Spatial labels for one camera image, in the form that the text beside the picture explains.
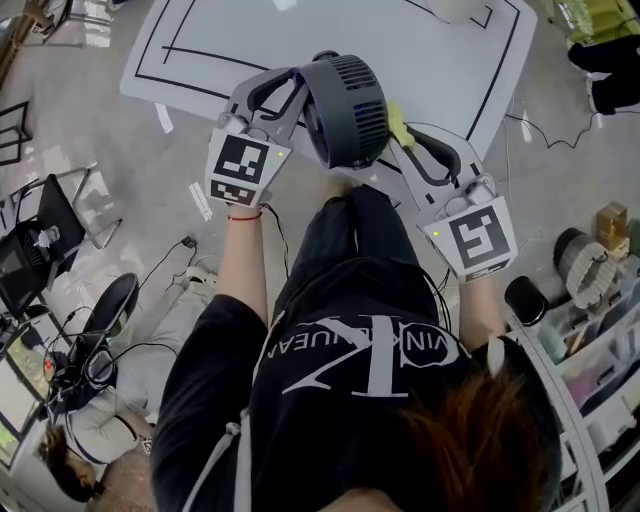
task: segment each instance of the chair leg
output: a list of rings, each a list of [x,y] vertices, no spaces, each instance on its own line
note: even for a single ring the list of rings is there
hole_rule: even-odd
[[[89,240],[91,240],[91,243],[93,244],[93,246],[98,249],[99,251],[101,251],[102,249],[104,249],[107,244],[111,241],[111,238],[113,237],[113,234],[116,232],[116,229],[118,229],[120,227],[120,224],[122,224],[122,219],[118,219],[118,220],[114,220],[111,224],[109,224],[106,228],[101,229],[100,231],[98,231],[96,234],[92,234],[89,233],[89,231],[87,231],[87,238]],[[107,239],[104,241],[104,243],[102,245],[100,245],[100,243],[98,243],[98,240],[96,240],[96,237],[98,235],[101,235],[102,233],[104,233],[107,230],[111,230],[109,232],[109,234],[107,235]]]
[[[111,224],[109,224],[104,229],[98,231],[97,233],[91,233],[91,231],[89,231],[89,226],[87,226],[86,222],[84,221],[84,218],[82,217],[82,214],[78,211],[77,203],[78,203],[78,200],[80,199],[80,194],[84,190],[84,187],[87,185],[87,181],[89,181],[89,176],[91,176],[91,173],[93,172],[93,168],[90,167],[90,168],[74,169],[72,171],[67,171],[66,173],[63,173],[62,175],[58,175],[58,177],[61,177],[63,175],[67,176],[77,172],[84,172],[84,176],[82,177],[82,181],[80,182],[80,185],[78,185],[78,188],[76,189],[76,193],[74,194],[73,199],[71,200],[71,207],[73,208],[73,211],[75,212],[76,217],[78,217],[78,221],[86,231],[87,238],[91,240],[91,243],[96,249],[101,251],[111,241],[111,238],[113,237],[113,234],[115,233],[116,229],[118,229],[120,224],[122,224],[122,219],[113,221]],[[100,244],[96,237],[109,229],[111,231],[107,235],[107,239],[104,241],[104,243]]]

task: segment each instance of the white string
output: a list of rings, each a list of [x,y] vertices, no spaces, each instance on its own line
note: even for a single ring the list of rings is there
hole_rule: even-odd
[[[509,115],[513,115],[513,107],[515,105],[515,97],[511,96],[511,107],[509,108]],[[505,143],[504,150],[507,156],[507,187],[509,193],[509,208],[511,205],[511,162],[509,161],[509,126],[507,125],[506,118],[502,118],[502,124],[504,125]]]
[[[509,115],[513,115],[513,107],[515,106],[515,97],[511,96],[511,107],[509,107]],[[511,203],[511,162],[509,161],[509,125],[507,124],[507,119],[502,119],[502,124],[504,124],[504,133],[505,133],[505,155],[507,157],[507,188],[509,195],[509,209],[513,213],[513,205]],[[524,243],[518,247],[518,252],[523,251],[530,242],[540,242],[544,239],[544,231],[542,229],[538,229],[536,234],[527,238]]]

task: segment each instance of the white logo print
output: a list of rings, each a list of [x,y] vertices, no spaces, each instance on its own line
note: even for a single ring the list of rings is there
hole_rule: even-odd
[[[289,346],[294,343],[293,350],[303,350],[314,348],[316,341],[319,344],[325,340],[325,345],[330,343],[333,338],[334,343],[338,337],[345,340],[354,349],[350,352],[338,357],[337,359],[321,366],[306,377],[303,377],[292,386],[286,388],[282,394],[288,393],[295,389],[304,387],[315,387],[330,390],[331,386],[322,382],[322,375],[335,368],[357,354],[366,350],[371,351],[371,359],[369,363],[369,377],[367,383],[367,391],[365,393],[352,391],[355,396],[366,397],[406,397],[407,393],[394,393],[393,374],[394,374],[394,350],[398,346],[400,350],[400,366],[412,366],[414,368],[428,368],[430,366],[447,366],[454,363],[460,357],[460,345],[453,336],[431,324],[408,323],[403,324],[398,320],[392,320],[388,316],[370,316],[371,328],[362,329],[350,327],[340,320],[333,318],[325,318],[310,324],[301,324],[309,326],[321,326],[327,331],[314,332],[310,334],[303,333],[292,337],[287,342],[280,342],[276,345],[268,357],[273,357],[278,346],[281,353],[285,353]],[[398,328],[398,335],[394,333],[394,323]],[[424,364],[418,364],[412,360],[412,350],[414,354],[423,354],[428,352],[430,356],[434,354],[437,357],[430,357],[430,361]]]

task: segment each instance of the white table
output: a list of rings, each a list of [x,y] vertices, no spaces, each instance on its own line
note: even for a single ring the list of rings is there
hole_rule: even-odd
[[[448,25],[424,0],[156,0],[120,88],[217,119],[241,81],[331,49],[367,62],[407,121],[449,130],[483,158],[536,23],[524,0],[487,4],[467,23]],[[289,91],[278,91],[265,107],[278,111]],[[293,141],[297,151],[315,157],[306,129],[299,127]],[[357,176],[405,200],[410,195],[395,164],[387,151]]]

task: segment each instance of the floor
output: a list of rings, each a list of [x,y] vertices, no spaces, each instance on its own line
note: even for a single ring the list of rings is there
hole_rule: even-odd
[[[76,2],[74,10],[109,16],[102,0]],[[222,254],[226,206],[212,202],[211,211],[203,212],[190,189],[203,179],[212,122],[172,108],[166,109],[167,122],[164,107],[119,93],[129,49],[151,3],[130,0],[109,27],[79,24],[57,36],[63,43],[82,41],[84,48],[21,49],[0,91],[0,108],[31,101],[29,126],[34,134],[23,161],[0,168],[0,191],[8,193],[48,173],[95,165],[83,196],[87,220],[100,229],[116,218],[124,219],[103,251],[83,247],[72,272],[56,281],[49,302],[61,320],[78,306],[93,306],[123,272],[146,277],[187,235],[198,241],[196,258],[204,258],[212,269],[217,269]],[[563,34],[542,14],[511,112],[535,122],[549,141],[573,142],[589,122],[584,77],[566,59]],[[503,287],[526,274],[548,296],[560,293],[551,254],[561,231],[571,226],[591,231],[595,212],[612,200],[628,206],[631,216],[640,215],[638,140],[640,117],[635,115],[596,117],[594,128],[575,150],[563,145],[546,149],[540,134],[524,123],[509,120],[500,127],[485,170],[508,198],[521,248],[516,262],[499,275]],[[282,220],[291,261],[322,204],[327,176],[317,165],[293,157],[271,187],[271,204]],[[69,189],[73,185],[68,179]],[[25,205],[23,215],[28,208]],[[444,263],[413,220],[409,216],[403,220],[422,265],[440,282]],[[272,303],[285,280],[283,244],[268,215],[264,232]],[[139,310],[163,292],[174,273],[184,270],[192,254],[182,246],[171,252],[143,287]],[[446,296],[455,308],[455,283],[449,282]],[[83,324],[83,313],[70,323],[70,330]]]

